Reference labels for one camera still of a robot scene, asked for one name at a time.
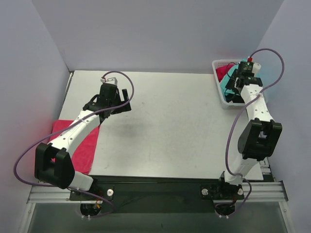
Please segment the teal t shirt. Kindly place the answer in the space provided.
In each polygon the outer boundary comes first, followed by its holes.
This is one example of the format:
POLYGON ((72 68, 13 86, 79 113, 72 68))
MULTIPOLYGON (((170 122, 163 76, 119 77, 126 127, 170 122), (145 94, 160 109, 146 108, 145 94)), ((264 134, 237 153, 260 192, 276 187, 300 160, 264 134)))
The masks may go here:
POLYGON ((223 69, 221 71, 221 75, 217 74, 222 92, 234 93, 234 89, 236 88, 236 79, 237 79, 236 73, 239 69, 240 63, 246 62, 246 61, 247 61, 246 59, 242 59, 240 61, 228 62, 222 67, 218 67, 218 70, 221 68, 223 69))

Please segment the black t shirt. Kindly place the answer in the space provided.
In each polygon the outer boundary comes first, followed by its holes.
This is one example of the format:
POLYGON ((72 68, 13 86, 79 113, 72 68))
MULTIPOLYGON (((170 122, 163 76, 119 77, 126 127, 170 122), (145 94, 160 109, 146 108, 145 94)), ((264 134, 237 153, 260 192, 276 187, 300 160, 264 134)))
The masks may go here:
POLYGON ((226 102, 232 102, 232 103, 244 103, 244 100, 242 99, 238 89, 226 89, 224 92, 224 97, 226 102))

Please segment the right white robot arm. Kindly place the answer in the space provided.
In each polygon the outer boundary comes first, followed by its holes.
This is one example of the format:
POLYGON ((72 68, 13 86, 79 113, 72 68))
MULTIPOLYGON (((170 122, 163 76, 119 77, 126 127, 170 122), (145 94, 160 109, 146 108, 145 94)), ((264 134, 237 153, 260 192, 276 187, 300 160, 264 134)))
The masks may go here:
POLYGON ((235 74, 228 85, 239 93, 245 106, 238 113, 231 126, 226 147, 224 181, 216 184, 215 192, 220 198, 227 198, 234 187, 242 184, 246 175, 256 164, 272 156, 282 132, 282 124, 275 122, 263 96, 262 82, 254 74, 235 74), (238 139, 239 155, 229 164, 229 146, 234 128, 241 114, 246 111, 248 123, 238 139))

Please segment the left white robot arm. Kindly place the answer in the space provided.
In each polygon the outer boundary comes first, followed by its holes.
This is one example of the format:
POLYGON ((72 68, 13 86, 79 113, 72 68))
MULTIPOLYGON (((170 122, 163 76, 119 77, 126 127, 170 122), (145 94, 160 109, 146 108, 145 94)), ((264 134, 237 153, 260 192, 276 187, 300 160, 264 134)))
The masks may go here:
POLYGON ((67 130, 49 143, 40 143, 35 150, 35 177, 61 189, 80 189, 92 200, 98 195, 93 178, 75 170, 72 156, 83 140, 111 115, 131 110, 128 92, 115 84, 103 83, 99 94, 84 105, 67 130))

